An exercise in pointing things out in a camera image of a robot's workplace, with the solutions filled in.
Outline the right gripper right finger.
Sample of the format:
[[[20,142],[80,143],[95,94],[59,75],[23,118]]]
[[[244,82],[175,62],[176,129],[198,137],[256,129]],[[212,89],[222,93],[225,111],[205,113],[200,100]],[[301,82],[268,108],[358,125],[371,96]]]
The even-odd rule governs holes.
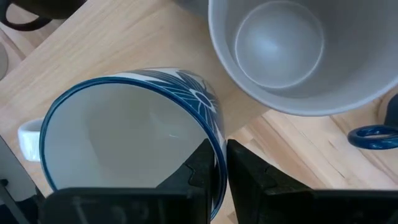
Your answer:
[[[239,223],[397,224],[395,190],[312,189],[233,139],[227,163]]]

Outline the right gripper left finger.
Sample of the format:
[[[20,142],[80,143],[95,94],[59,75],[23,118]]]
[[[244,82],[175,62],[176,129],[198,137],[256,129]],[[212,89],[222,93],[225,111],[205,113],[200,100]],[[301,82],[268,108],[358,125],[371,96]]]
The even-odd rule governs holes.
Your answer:
[[[155,188],[68,188],[41,207],[41,223],[180,224],[211,222],[214,152],[205,139]]]

